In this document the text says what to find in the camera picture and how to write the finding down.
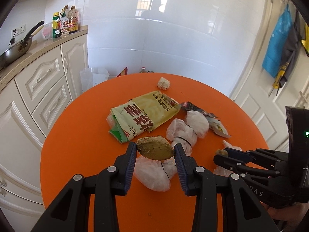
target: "frying pan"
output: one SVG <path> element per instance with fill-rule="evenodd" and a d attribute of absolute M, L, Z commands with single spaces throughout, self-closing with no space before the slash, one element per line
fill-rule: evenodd
<path fill-rule="evenodd" d="M 43 25 L 44 21 L 39 22 L 28 32 L 23 40 L 12 45 L 0 56 L 0 70 L 9 66 L 29 50 L 32 38 L 44 27 Z"/>

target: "door handle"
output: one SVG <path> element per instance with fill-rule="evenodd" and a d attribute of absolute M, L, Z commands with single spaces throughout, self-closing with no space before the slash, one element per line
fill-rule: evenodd
<path fill-rule="evenodd" d="M 300 91 L 299 92 L 299 94 L 300 94 L 300 96 L 304 99 L 304 101 L 305 101 L 305 104 L 304 104 L 304 108 L 305 109 L 307 109 L 308 108 L 308 106 L 309 106 L 309 101 L 308 101 L 308 99 L 306 98 L 306 96 Z"/>
<path fill-rule="evenodd" d="M 68 63 L 68 60 L 66 59 L 66 56 L 65 56 L 65 55 L 63 55 L 63 59 L 64 59 L 64 61 L 65 61 L 65 63 L 66 63 L 65 72 L 66 72 L 66 74 L 67 74 L 67 73 L 68 73 L 68 69 L 69 69 L 69 63 Z"/>

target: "robotic hand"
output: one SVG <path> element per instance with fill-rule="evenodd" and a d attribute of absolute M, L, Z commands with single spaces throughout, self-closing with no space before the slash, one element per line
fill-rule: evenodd
<path fill-rule="evenodd" d="M 183 191 L 197 196 L 192 232 L 217 231 L 217 193 L 222 195 L 224 232 L 279 232 L 258 198 L 236 173 L 213 175 L 175 146 L 175 161 Z M 119 232 L 116 195 L 130 188 L 137 147 L 130 142 L 126 154 L 97 175 L 76 174 L 43 213 L 32 232 L 88 231 L 89 200 L 95 194 L 94 231 Z"/>

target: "drawer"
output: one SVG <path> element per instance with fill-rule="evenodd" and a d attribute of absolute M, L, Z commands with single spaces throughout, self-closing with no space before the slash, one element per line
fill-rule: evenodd
<path fill-rule="evenodd" d="M 33 61 L 15 76 L 20 95 L 30 113 L 63 75 L 59 46 Z"/>
<path fill-rule="evenodd" d="M 33 111 L 31 116 L 46 137 L 70 100 L 68 84 L 63 76 Z"/>
<path fill-rule="evenodd" d="M 20 198 L 3 188 L 0 188 L 0 206 L 33 217 L 40 217 L 45 211 L 44 205 Z"/>
<path fill-rule="evenodd" d="M 1 188 L 0 207 L 16 232 L 30 232 L 45 211 L 44 205 L 25 200 Z"/>
<path fill-rule="evenodd" d="M 19 185 L 18 183 L 14 182 L 13 179 L 6 176 L 2 172 L 0 173 L 0 187 L 7 192 L 13 193 L 19 197 L 43 205 L 43 199 L 41 193 L 35 192 L 34 190 L 31 190 L 29 188 L 24 189 L 22 185 Z"/>

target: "drawer handle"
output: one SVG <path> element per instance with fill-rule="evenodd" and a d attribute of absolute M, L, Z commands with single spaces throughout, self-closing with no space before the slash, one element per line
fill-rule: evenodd
<path fill-rule="evenodd" d="M 56 107 L 57 107 L 57 105 L 58 105 L 60 99 L 61 99 L 61 97 L 59 97 L 59 98 L 57 99 L 57 101 L 55 102 L 55 105 L 52 107 L 52 109 L 49 110 L 49 113 L 52 113 L 52 112 L 56 109 Z"/>
<path fill-rule="evenodd" d="M 6 193 L 3 189 L 1 189 L 0 195 L 3 195 L 4 197 L 6 197 L 6 196 L 7 196 L 7 193 Z"/>
<path fill-rule="evenodd" d="M 1 185 L 1 186 L 4 186 L 4 187 L 7 187 L 7 183 L 6 183 L 6 182 L 0 181 L 0 185 Z"/>
<path fill-rule="evenodd" d="M 48 73 L 52 71 L 52 68 L 50 68 L 41 78 L 38 78 L 37 83 L 39 83 L 42 79 L 44 79 Z"/>
<path fill-rule="evenodd" d="M 65 63 L 66 63 L 66 69 L 65 69 L 65 72 L 66 72 L 66 73 L 68 73 L 69 64 L 68 64 L 68 61 L 67 61 L 67 59 L 66 59 L 65 55 L 63 55 L 63 59 L 64 59 L 64 61 L 65 61 Z"/>

